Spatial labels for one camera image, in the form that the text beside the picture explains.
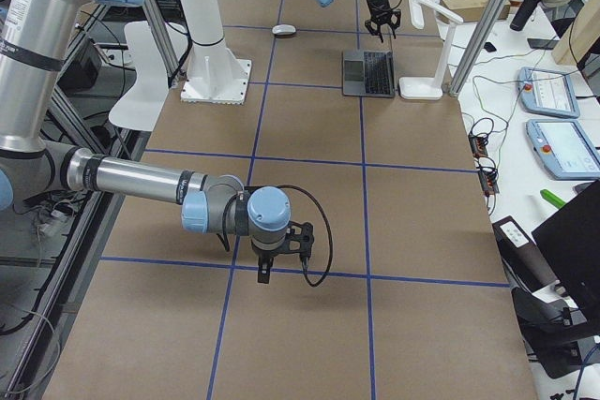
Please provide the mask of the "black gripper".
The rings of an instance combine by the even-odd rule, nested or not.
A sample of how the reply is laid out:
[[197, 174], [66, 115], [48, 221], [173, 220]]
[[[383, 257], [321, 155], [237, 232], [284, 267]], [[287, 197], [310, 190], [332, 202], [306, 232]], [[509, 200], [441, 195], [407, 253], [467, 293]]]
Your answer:
[[370, 18], [365, 21], [365, 27], [374, 37], [381, 37], [382, 27], [388, 26], [390, 38], [397, 38], [400, 27], [401, 11], [398, 7], [392, 8], [389, 0], [367, 0]]
[[270, 242], [251, 237], [251, 247], [258, 256], [257, 281], [261, 284], [270, 282], [271, 269], [275, 256], [297, 254], [300, 259], [309, 259], [314, 244], [313, 225], [309, 222], [290, 221], [285, 234], [276, 232], [277, 239]]

